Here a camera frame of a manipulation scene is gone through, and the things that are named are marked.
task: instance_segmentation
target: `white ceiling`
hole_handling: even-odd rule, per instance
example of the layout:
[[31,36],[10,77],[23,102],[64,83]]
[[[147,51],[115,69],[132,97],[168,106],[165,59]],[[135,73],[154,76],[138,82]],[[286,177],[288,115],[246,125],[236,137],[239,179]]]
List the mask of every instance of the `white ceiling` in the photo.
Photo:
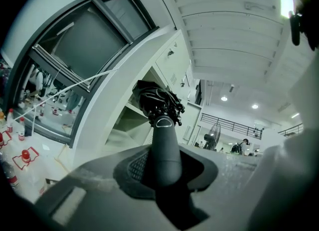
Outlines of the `white ceiling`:
[[[287,92],[314,52],[304,35],[298,47],[292,44],[280,0],[171,2],[189,41],[194,77],[206,81],[207,105],[226,105],[276,122],[291,120],[296,110]],[[231,84],[235,88],[229,93]],[[227,102],[220,100],[224,95]],[[251,108],[253,103],[259,105],[257,110]]]

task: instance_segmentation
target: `glass window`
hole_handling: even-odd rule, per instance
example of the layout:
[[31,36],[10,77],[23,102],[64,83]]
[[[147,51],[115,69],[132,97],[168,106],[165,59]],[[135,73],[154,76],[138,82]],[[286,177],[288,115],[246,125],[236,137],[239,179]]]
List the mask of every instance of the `glass window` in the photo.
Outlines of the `glass window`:
[[148,32],[149,28],[145,24],[144,18],[130,0],[110,0],[104,3],[134,40]]
[[3,98],[5,95],[6,85],[11,72],[11,67],[0,55],[0,105],[3,105]]
[[[19,114],[23,114],[32,109],[33,105],[41,103],[66,88],[65,85],[54,78],[55,76],[51,76],[33,63],[24,79],[15,110]],[[69,90],[50,99],[43,106],[37,107],[36,112],[29,112],[25,118],[33,121],[35,115],[36,124],[55,133],[69,136],[83,102],[83,97],[73,90]]]
[[61,19],[39,44],[70,71],[86,79],[97,74],[127,43],[89,3]]

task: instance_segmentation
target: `red bottle cap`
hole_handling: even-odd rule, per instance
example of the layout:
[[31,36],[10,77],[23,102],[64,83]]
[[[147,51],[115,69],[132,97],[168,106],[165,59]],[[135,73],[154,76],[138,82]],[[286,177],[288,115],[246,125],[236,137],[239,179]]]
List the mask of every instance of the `red bottle cap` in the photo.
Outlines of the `red bottle cap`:
[[23,151],[22,151],[22,160],[24,161],[24,162],[30,162],[30,153],[26,150],[26,149],[24,149]]

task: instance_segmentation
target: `metal railing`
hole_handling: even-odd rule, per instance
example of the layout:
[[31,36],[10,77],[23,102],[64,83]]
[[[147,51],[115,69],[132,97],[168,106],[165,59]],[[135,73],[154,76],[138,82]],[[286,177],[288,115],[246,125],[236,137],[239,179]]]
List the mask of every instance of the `metal railing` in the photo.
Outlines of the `metal railing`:
[[280,131],[280,132],[278,132],[278,134],[281,134],[285,137],[291,137],[291,136],[294,136],[296,134],[301,133],[302,131],[304,131],[304,124],[301,123],[299,125],[295,125],[295,126],[288,128],[286,130]]
[[246,136],[254,137],[256,139],[261,140],[263,132],[261,130],[258,130],[257,128],[245,126],[242,124],[238,124],[226,119],[214,117],[208,114],[202,114],[200,121],[209,123],[209,124],[216,124],[217,122],[220,124],[221,128],[234,131],[237,133],[244,134]]

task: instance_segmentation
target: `red label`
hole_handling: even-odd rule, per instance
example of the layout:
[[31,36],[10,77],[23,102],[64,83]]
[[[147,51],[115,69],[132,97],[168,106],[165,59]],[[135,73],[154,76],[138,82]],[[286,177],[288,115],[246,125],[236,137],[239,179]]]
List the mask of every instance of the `red label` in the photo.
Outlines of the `red label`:
[[12,178],[8,178],[8,181],[10,184],[13,184],[15,182],[17,182],[18,178],[16,176],[12,177]]

